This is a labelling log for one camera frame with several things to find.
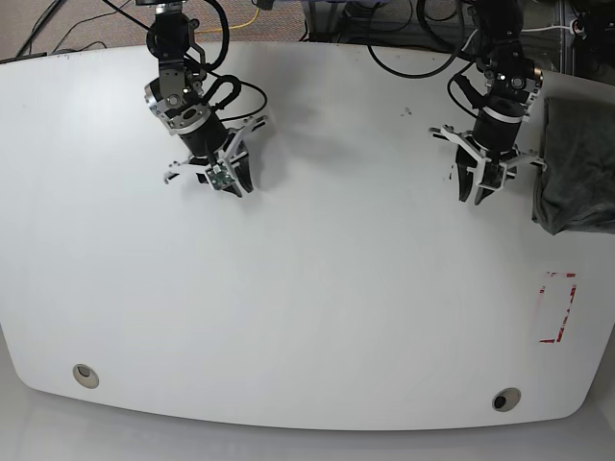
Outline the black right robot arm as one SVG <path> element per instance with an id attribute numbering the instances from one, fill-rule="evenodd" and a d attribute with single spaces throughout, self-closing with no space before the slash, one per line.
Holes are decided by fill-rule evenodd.
<path id="1" fill-rule="evenodd" d="M 206 62 L 205 51 L 195 41 L 199 21 L 183 13 L 181 1 L 138 1 L 153 7 L 155 19 L 148 28 L 146 46 L 158 60 L 159 76 L 145 86 L 149 110 L 170 134 L 178 136 L 189 151 L 183 162 L 168 166 L 163 180 L 170 182 L 181 174 L 194 174 L 200 183 L 241 198 L 254 190 L 249 150 L 244 138 L 264 126 L 264 116 L 247 116 L 239 128 L 229 128 L 219 118 L 240 94 L 242 82 L 235 76 L 219 76 L 209 87 L 203 82 L 219 67 L 229 47 L 228 20 L 221 6 L 210 4 L 219 13 L 223 46 L 216 61 Z"/>

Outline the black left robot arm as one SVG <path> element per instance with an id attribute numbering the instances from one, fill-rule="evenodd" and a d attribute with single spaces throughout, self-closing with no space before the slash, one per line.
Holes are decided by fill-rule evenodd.
<path id="1" fill-rule="evenodd" d="M 467 201 L 476 188 L 475 204 L 479 205 L 510 178 L 509 163 L 519 156 L 516 137 L 543 77 L 534 61 L 525 57 L 520 41 L 524 24 L 521 1 L 475 1 L 473 9 L 480 35 L 475 63 L 488 91 L 481 95 L 467 78 L 454 77 L 478 111 L 473 130 L 455 137 L 455 163 L 458 199 Z"/>

